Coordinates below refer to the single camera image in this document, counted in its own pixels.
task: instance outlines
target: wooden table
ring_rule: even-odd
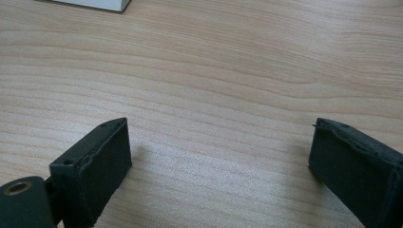
[[[402,113],[402,1],[0,1],[0,185],[128,118],[96,227],[362,227],[308,170],[312,124],[403,151]]]

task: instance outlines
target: light wood surface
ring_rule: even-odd
[[[401,0],[0,1],[0,185],[127,117],[96,227],[362,227],[308,170],[324,117],[403,151]]]

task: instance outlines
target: black plastic part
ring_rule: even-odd
[[[100,124],[51,163],[65,226],[93,226],[131,164],[126,118]]]
[[[0,228],[93,226],[130,166],[127,119],[102,123],[50,165],[46,181],[1,186]]]
[[[311,171],[366,227],[403,224],[403,155],[364,133],[317,119]]]
[[[1,228],[53,228],[44,180],[27,177],[14,180],[0,188]]]

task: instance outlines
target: white box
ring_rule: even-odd
[[[52,0],[54,2],[69,3],[84,7],[103,10],[123,11],[130,0]]]

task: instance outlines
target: black block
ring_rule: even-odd
[[[50,164],[66,227],[93,226],[131,166],[127,119],[100,124]]]
[[[344,124],[317,119],[311,171],[366,227],[403,223],[403,155]]]

